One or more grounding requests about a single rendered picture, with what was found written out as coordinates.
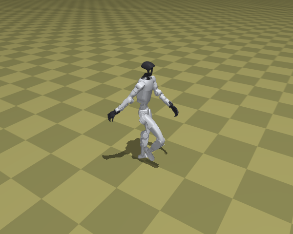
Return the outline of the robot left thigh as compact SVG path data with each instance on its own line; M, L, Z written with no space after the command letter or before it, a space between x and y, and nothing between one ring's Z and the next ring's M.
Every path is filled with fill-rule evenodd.
M151 109L149 109L148 115L152 118ZM146 128L146 130L142 131L140 134L143 139L146 139L150 133L150 130L147 128L147 123L145 124L145 128Z

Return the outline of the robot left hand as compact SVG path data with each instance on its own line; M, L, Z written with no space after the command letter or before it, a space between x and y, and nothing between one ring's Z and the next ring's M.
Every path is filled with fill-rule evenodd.
M171 103L171 101L169 101L168 103L170 104L169 108L171 108L173 110L173 112L175 113L175 116L174 117L178 116L178 113L179 112L178 112L177 108L175 106L173 106L173 104Z

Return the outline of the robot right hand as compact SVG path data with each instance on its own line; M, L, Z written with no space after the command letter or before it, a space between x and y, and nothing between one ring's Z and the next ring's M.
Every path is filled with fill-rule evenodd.
M112 119L112 122L113 122L113 119L114 119L115 115L118 114L119 112L120 112L120 111L116 112L115 110L112 111L112 112L110 112L110 113L108 114L108 120L110 121L110 120ZM111 122L111 121L110 121L110 122Z

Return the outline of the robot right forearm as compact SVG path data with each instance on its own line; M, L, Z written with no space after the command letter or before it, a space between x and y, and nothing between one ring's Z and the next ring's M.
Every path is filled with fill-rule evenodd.
M128 106L128 103L130 103L130 101L131 101L131 98L126 98L124 101L123 101L123 103L121 104L121 105L119 105L116 109L115 109L115 111L116 112L118 112L118 111L123 111L123 109L126 107L126 106Z

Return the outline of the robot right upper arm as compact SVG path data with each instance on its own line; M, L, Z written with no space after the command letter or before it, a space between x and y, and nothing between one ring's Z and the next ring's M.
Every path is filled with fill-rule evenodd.
M143 90L145 86L145 83L144 82L138 82L134 89L131 91L131 93L129 94L128 98L131 98L131 101L130 101L130 104L132 104L134 102L134 99L133 97L135 97L141 90Z

